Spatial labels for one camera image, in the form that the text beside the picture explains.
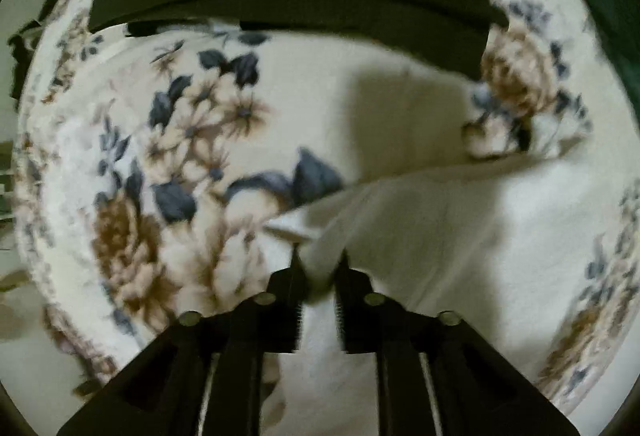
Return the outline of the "white knit garment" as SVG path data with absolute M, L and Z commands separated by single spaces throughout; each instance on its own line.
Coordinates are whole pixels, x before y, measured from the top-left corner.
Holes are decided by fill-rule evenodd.
M 563 413 L 616 353 L 626 181 L 575 151 L 381 179 L 269 221 L 320 289 L 342 253 L 413 312 L 459 313 Z

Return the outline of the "floral fleece blanket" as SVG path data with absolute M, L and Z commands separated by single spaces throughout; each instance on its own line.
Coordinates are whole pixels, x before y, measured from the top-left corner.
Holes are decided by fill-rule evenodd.
M 104 384 L 178 315 L 288 263 L 272 219 L 381 179 L 579 151 L 626 181 L 620 297 L 639 312 L 639 132 L 582 0 L 493 0 L 473 82 L 369 41 L 88 29 L 59 0 L 24 87 L 16 233 L 60 349 Z

